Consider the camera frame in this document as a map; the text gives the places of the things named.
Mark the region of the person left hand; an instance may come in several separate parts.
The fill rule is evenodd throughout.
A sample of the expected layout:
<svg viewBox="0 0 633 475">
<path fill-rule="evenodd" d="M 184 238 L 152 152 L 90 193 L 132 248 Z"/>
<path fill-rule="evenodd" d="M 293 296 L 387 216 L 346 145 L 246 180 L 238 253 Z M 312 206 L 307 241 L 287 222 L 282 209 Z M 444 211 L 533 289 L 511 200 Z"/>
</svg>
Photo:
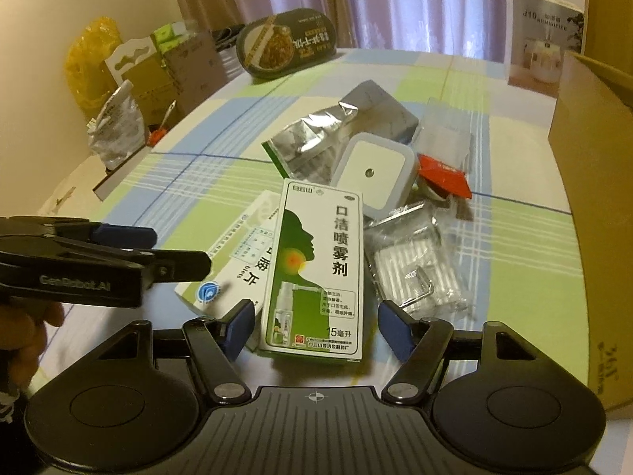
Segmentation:
<svg viewBox="0 0 633 475">
<path fill-rule="evenodd" d="M 1 306 L 1 351 L 9 353 L 6 375 L 19 389 L 27 389 L 47 345 L 46 324 L 60 327 L 62 304 L 56 301 L 12 298 Z"/>
</svg>

